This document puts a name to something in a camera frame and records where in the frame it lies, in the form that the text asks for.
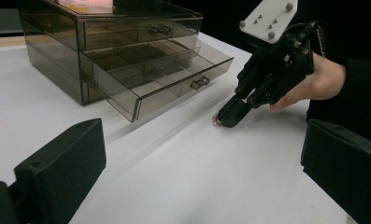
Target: transparent drawer unit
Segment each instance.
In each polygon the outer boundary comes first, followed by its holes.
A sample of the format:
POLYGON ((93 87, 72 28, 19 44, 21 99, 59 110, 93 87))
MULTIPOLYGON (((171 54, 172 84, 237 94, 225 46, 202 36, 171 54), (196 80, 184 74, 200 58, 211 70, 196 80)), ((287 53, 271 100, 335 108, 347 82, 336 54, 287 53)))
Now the transparent drawer unit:
POLYGON ((18 6, 32 65, 78 103, 106 99, 130 121, 206 88, 233 60, 197 38, 200 13, 163 1, 18 6))

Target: white tabletop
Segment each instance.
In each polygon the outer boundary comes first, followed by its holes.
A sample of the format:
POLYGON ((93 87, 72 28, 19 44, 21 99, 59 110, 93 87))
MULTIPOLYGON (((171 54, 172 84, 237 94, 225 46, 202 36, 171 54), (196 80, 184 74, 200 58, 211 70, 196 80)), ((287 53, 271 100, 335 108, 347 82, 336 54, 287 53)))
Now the white tabletop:
POLYGON ((10 185, 33 152, 101 118, 107 168, 70 223, 346 223, 300 164, 308 101, 275 113, 263 105, 232 129, 213 126, 250 54, 199 38, 235 57, 229 71, 134 123, 106 101, 79 105, 30 64, 24 45, 0 47, 0 180, 10 185))

